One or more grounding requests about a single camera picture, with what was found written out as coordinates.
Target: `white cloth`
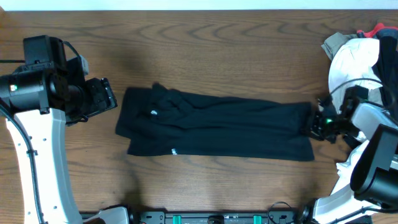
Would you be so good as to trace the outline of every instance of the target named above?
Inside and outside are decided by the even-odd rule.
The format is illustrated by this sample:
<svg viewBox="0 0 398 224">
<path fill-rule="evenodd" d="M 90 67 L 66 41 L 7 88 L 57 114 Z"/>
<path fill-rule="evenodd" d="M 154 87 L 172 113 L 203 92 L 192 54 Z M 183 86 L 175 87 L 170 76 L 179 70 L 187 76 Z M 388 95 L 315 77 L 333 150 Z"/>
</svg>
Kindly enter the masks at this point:
<svg viewBox="0 0 398 224">
<path fill-rule="evenodd" d="M 380 81 L 374 74 L 372 66 L 379 58 L 379 40 L 372 38 L 351 39 L 339 49 L 333 58 L 329 70 L 329 92 L 340 84 L 355 78 L 372 78 Z M 339 88 L 333 95 L 333 105 L 337 113 L 341 113 L 340 106 L 344 100 L 347 88 L 359 85 L 369 90 L 380 88 L 381 85 L 372 81 L 355 81 Z M 381 98 L 372 99 L 381 103 Z"/>
</svg>

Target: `white backdrop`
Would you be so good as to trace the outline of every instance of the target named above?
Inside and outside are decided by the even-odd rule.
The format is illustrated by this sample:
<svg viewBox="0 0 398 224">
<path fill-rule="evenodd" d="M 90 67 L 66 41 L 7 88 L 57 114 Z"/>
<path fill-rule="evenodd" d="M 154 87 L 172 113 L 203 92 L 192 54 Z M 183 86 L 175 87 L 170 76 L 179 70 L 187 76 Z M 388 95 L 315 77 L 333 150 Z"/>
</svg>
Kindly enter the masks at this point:
<svg viewBox="0 0 398 224">
<path fill-rule="evenodd" d="M 398 9 L 398 0 L 0 0 L 6 11 Z"/>
</svg>

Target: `wood grain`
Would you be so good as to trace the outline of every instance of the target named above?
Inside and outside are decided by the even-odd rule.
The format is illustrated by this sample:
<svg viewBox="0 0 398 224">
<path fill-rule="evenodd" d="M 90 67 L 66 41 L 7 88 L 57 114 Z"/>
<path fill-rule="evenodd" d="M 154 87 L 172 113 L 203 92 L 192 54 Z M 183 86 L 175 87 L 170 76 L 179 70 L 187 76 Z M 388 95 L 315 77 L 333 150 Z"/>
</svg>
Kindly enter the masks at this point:
<svg viewBox="0 0 398 224">
<path fill-rule="evenodd" d="M 282 103 L 328 91 L 330 61 L 321 49 L 335 32 L 398 24 L 397 11 L 108 11 L 7 12 L 0 58 L 23 59 L 22 39 L 68 40 L 107 77 L 122 102 L 129 86 L 168 88 Z M 0 74 L 16 65 L 1 65 Z M 120 107 L 67 128 L 73 193 L 81 211 L 127 202 L 170 211 L 265 210 L 276 201 L 299 207 L 330 193 L 336 161 L 348 148 L 313 141 L 315 161 L 206 156 L 134 157 L 115 135 Z M 23 223 L 16 153 L 0 123 L 0 222 Z M 376 215 L 375 223 L 396 223 Z"/>
</svg>

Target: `black pants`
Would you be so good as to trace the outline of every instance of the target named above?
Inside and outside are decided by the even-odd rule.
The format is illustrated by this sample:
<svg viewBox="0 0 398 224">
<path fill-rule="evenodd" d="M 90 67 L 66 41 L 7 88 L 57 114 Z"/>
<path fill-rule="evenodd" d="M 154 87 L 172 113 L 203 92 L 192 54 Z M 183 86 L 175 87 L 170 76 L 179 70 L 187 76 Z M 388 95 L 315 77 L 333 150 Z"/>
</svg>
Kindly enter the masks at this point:
<svg viewBox="0 0 398 224">
<path fill-rule="evenodd" d="M 130 88 L 116 134 L 130 138 L 128 154 L 189 154 L 311 161 L 301 135 L 310 103 L 280 104 L 167 90 Z"/>
</svg>

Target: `pile of clothes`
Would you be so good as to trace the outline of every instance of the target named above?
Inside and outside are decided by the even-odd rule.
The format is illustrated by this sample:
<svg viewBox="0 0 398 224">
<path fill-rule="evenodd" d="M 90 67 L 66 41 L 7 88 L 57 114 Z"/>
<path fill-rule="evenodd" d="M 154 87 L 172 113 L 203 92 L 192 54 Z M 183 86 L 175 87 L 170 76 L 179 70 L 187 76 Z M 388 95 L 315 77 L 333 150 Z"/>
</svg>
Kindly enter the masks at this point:
<svg viewBox="0 0 398 224">
<path fill-rule="evenodd" d="M 337 113 L 340 113 L 345 90 L 355 85 L 369 89 L 369 101 L 385 107 L 391 105 L 391 94 L 396 96 L 398 92 L 397 39 L 398 27 L 388 27 L 382 23 L 370 32 L 358 30 L 357 34 L 350 35 L 335 33 L 327 38 L 322 48 L 331 60 L 331 92 L 342 83 L 357 78 L 371 78 L 382 83 L 361 80 L 345 84 L 332 95 Z M 391 106 L 389 112 L 393 118 L 398 118 L 398 105 Z"/>
</svg>

